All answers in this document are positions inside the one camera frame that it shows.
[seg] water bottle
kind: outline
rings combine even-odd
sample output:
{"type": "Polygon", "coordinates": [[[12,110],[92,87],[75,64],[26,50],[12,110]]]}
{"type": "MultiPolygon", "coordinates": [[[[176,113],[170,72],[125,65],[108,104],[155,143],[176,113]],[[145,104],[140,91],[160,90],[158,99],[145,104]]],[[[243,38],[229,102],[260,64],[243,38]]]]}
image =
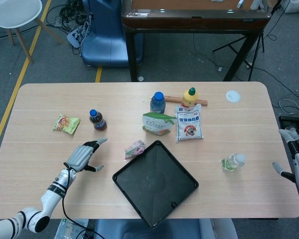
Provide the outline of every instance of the water bottle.
{"type": "Polygon", "coordinates": [[[103,115],[96,110],[90,110],[90,122],[97,130],[103,131],[107,128],[107,124],[103,118],[103,115]]]}
{"type": "Polygon", "coordinates": [[[150,101],[150,111],[163,114],[165,112],[165,98],[162,92],[158,91],[154,94],[150,101]]]}
{"type": "Polygon", "coordinates": [[[221,161],[223,171],[234,171],[236,168],[245,165],[245,155],[241,153],[230,154],[227,158],[221,161]]]}

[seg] black table leg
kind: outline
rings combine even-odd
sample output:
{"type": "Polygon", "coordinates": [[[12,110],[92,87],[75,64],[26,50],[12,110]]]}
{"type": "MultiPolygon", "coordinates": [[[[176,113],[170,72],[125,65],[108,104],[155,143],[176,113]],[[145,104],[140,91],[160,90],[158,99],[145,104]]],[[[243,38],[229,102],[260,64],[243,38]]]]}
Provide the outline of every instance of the black table leg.
{"type": "Polygon", "coordinates": [[[259,37],[259,35],[262,33],[261,31],[258,32],[253,32],[253,33],[246,33],[245,35],[247,36],[247,38],[245,39],[243,45],[241,46],[235,60],[233,61],[233,63],[231,64],[225,78],[223,81],[231,81],[238,68],[240,67],[241,63],[243,63],[243,61],[245,60],[247,54],[249,53],[249,51],[251,50],[251,48],[253,47],[253,45],[255,44],[257,38],[259,37]]]}
{"type": "Polygon", "coordinates": [[[138,70],[136,66],[136,50],[135,50],[135,34],[132,32],[125,32],[126,48],[128,51],[129,66],[130,66],[130,75],[131,81],[138,81],[138,70]]]}

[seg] floor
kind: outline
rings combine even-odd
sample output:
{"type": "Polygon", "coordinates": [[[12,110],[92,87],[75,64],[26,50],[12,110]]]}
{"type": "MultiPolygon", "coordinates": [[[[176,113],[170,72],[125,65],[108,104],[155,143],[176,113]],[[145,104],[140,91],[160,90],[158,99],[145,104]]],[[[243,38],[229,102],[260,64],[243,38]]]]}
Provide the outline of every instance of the floor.
{"type": "MultiPolygon", "coordinates": [[[[49,9],[63,2],[65,0],[52,1],[49,9]]],[[[43,0],[42,3],[46,6],[47,0],[43,0]]],[[[57,9],[51,11],[50,22],[58,14],[57,9]]],[[[266,27],[265,35],[277,22],[280,14],[282,14],[281,9],[266,27]]],[[[32,26],[35,26],[34,23],[29,23],[21,30],[32,26]]],[[[52,30],[66,41],[63,32],[55,28],[52,30]]],[[[31,45],[35,32],[36,29],[23,34],[28,46],[31,45]]],[[[274,106],[277,106],[278,100],[282,98],[299,102],[298,98],[286,89],[288,87],[292,92],[299,93],[299,13],[284,14],[271,34],[274,34],[277,40],[271,41],[268,37],[265,38],[265,52],[259,53],[256,67],[268,71],[276,77],[276,80],[259,69],[254,70],[252,80],[260,81],[267,86],[274,106]]],[[[5,31],[0,28],[0,36],[2,35],[5,35],[5,31]]],[[[139,69],[139,75],[144,76],[147,82],[222,81],[235,54],[229,48],[214,54],[212,50],[238,37],[217,34],[196,34],[195,36],[193,34],[146,34],[144,61],[139,69]],[[193,38],[197,50],[205,56],[195,52],[193,38]],[[170,59],[175,59],[175,62],[171,64],[170,59]]],[[[0,40],[0,122],[7,106],[11,105],[9,100],[17,83],[24,85],[43,82],[96,81],[97,68],[86,66],[79,55],[73,55],[68,42],[60,45],[44,31],[39,34],[33,58],[35,63],[29,64],[26,68],[25,54],[17,38],[15,37],[13,47],[8,39],[0,40]]],[[[249,70],[242,65],[234,81],[246,81],[248,75],[249,70]]],[[[100,78],[101,82],[128,82],[129,80],[128,68],[103,68],[100,78]]],[[[274,111],[277,118],[286,115],[280,108],[274,108],[274,111]]],[[[4,124],[1,124],[0,128],[3,129],[0,134],[1,141],[4,124]]],[[[299,239],[299,218],[277,221],[234,219],[233,222],[240,239],[299,239]]],[[[52,220],[42,233],[34,235],[26,231],[19,238],[52,239],[58,224],[59,220],[52,220]]]]}

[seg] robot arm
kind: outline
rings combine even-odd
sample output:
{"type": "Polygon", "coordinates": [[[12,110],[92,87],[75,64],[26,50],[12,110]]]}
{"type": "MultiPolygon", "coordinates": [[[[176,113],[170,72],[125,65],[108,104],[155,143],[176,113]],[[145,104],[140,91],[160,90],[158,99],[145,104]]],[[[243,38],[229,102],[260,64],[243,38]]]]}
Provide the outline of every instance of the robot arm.
{"type": "Polygon", "coordinates": [[[103,168],[103,165],[95,168],[89,166],[88,163],[93,153],[106,140],[107,138],[102,138],[77,147],[64,163],[66,169],[60,172],[41,197],[43,210],[26,208],[18,212],[13,218],[0,221],[0,239],[15,239],[24,228],[34,233],[43,231],[47,227],[56,205],[65,197],[68,188],[75,180],[76,173],[83,170],[98,172],[103,168]]]}

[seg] yellow sauce bottle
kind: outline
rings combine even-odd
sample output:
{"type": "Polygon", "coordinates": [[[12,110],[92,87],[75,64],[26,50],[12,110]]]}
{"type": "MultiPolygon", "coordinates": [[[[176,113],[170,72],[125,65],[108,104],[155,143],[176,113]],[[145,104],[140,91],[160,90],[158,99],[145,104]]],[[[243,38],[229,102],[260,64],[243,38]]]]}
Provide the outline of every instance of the yellow sauce bottle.
{"type": "Polygon", "coordinates": [[[187,110],[192,109],[195,106],[195,102],[198,99],[198,94],[194,87],[186,90],[183,96],[183,100],[181,101],[181,106],[186,108],[187,110]]]}

